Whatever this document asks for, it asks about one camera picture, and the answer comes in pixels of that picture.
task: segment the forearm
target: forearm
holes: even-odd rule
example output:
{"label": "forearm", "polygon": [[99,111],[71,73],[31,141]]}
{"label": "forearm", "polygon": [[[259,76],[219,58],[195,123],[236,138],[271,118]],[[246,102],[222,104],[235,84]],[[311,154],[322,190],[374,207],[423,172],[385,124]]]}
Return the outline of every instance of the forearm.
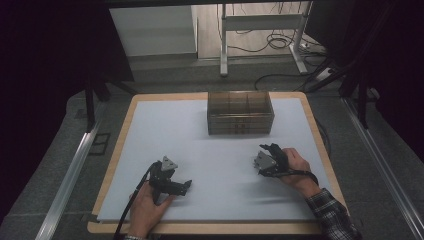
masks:
{"label": "forearm", "polygon": [[362,239],[361,233],[351,223],[346,208],[327,189],[306,198],[306,202],[318,219],[323,235],[328,239]]}

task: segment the gray carpet floor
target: gray carpet floor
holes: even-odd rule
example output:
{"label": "gray carpet floor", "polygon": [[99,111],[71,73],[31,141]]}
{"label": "gray carpet floor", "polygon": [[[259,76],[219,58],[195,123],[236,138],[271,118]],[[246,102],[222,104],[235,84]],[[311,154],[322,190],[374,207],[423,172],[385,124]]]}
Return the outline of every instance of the gray carpet floor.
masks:
{"label": "gray carpet floor", "polygon": [[[266,74],[297,74],[291,58],[270,62],[231,61],[230,75],[219,76],[215,62],[178,67],[152,68],[133,64],[135,82],[125,83],[140,93],[207,92],[254,90],[256,79]],[[258,89],[292,91],[305,77],[270,77]],[[380,176],[371,155],[337,96],[336,81],[308,94],[315,117],[328,133],[330,160],[353,222],[364,239],[415,239],[401,211]],[[90,234],[87,221],[109,164],[132,95],[108,84],[112,97],[98,131],[109,137],[106,148],[93,145],[81,170],[53,239],[112,239],[111,234]],[[48,212],[86,129],[85,98],[81,92],[68,101],[67,114],[39,168],[28,182],[0,228],[0,239],[34,239]],[[424,165],[393,129],[373,103],[368,104],[370,131],[380,146],[405,192],[419,212],[424,212]],[[164,236],[164,239],[310,239],[300,236]]]}

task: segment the white desk frame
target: white desk frame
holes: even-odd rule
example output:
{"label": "white desk frame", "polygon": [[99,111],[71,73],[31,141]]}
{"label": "white desk frame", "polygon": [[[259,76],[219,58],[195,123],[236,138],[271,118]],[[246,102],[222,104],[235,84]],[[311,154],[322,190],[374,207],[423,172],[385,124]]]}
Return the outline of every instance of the white desk frame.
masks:
{"label": "white desk frame", "polygon": [[289,48],[300,74],[307,74],[308,70],[300,57],[299,46],[308,20],[311,5],[311,1],[307,2],[307,6],[301,14],[227,16],[226,4],[222,4],[221,76],[226,77],[228,75],[227,31],[273,29],[297,30],[294,36],[294,43],[290,44]]}

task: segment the person's right hand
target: person's right hand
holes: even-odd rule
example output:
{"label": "person's right hand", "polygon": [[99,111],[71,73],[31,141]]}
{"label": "person's right hand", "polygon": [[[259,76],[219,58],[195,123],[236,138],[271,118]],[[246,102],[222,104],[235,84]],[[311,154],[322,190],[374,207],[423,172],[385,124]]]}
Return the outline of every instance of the person's right hand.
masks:
{"label": "person's right hand", "polygon": [[[311,171],[309,162],[303,159],[294,148],[284,148],[289,160],[289,168],[292,170]],[[321,192],[319,186],[308,176],[290,175],[280,178],[281,181],[299,191],[303,197],[309,198]]]}

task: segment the white wall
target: white wall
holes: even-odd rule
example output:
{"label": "white wall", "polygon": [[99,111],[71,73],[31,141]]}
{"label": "white wall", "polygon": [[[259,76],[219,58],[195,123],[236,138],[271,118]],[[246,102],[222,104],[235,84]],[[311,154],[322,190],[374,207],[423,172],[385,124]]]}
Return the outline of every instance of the white wall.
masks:
{"label": "white wall", "polygon": [[191,6],[110,9],[127,56],[196,53]]}

